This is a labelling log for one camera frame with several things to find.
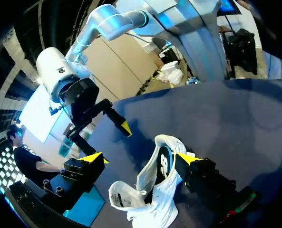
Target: ceiling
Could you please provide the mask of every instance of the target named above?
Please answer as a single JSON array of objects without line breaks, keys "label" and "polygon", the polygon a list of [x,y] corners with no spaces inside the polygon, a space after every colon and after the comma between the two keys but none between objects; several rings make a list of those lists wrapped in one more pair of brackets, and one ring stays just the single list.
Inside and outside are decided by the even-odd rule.
[{"label": "ceiling", "polygon": [[56,47],[66,54],[87,15],[115,0],[34,0],[13,22],[0,43],[0,139],[15,123],[39,86],[36,59],[42,50]]}]

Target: white sneaker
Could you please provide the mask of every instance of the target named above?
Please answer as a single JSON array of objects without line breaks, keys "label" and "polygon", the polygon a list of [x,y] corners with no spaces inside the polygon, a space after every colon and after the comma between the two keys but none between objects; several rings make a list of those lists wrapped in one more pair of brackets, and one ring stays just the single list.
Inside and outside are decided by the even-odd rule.
[{"label": "white sneaker", "polygon": [[109,188],[111,206],[127,211],[133,228],[167,228],[178,214],[173,197],[182,179],[175,170],[175,155],[186,154],[186,148],[168,135],[156,136],[155,143],[153,155],[136,178],[136,189],[122,181]]}]

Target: man's hair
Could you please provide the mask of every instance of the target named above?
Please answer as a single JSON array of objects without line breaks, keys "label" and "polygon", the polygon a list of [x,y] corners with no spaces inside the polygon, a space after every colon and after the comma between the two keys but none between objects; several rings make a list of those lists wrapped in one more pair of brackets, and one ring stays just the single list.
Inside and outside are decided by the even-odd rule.
[{"label": "man's hair", "polygon": [[11,136],[15,137],[15,133],[18,132],[20,132],[20,128],[17,127],[15,124],[12,124],[8,127],[7,139],[11,145],[13,145],[13,140],[11,139]]}]

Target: person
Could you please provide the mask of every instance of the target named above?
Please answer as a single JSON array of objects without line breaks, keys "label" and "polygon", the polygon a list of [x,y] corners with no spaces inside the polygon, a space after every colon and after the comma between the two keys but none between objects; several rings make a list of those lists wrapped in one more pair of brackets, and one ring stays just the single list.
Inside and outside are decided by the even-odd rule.
[{"label": "person", "polygon": [[282,52],[276,35],[263,24],[260,14],[251,4],[247,3],[246,0],[236,1],[243,8],[249,10],[254,17],[265,58],[267,78],[282,79]]},{"label": "person", "polygon": [[10,125],[7,131],[7,139],[13,147],[16,147],[14,149],[14,160],[17,167],[37,186],[43,188],[45,179],[50,180],[59,174],[59,168],[42,162],[41,157],[31,154],[22,147],[22,133],[19,127]]}]

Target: blue table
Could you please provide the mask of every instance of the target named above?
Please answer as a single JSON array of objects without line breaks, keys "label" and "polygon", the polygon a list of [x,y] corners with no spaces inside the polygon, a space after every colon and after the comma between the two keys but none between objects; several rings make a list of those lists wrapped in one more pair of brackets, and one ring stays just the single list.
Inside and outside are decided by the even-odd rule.
[{"label": "blue table", "polygon": [[[118,180],[134,186],[158,134],[180,138],[197,157],[216,162],[223,176],[237,181],[238,190],[250,185],[261,192],[262,203],[276,198],[282,185],[282,81],[187,85],[118,101],[114,108],[133,135],[124,137],[104,117],[88,141],[110,161],[96,182],[106,204],[93,228],[132,227],[125,212],[110,206],[108,189]],[[172,228],[209,227],[212,213],[183,185],[175,203],[179,214]],[[250,213],[249,226],[261,215]]]}]

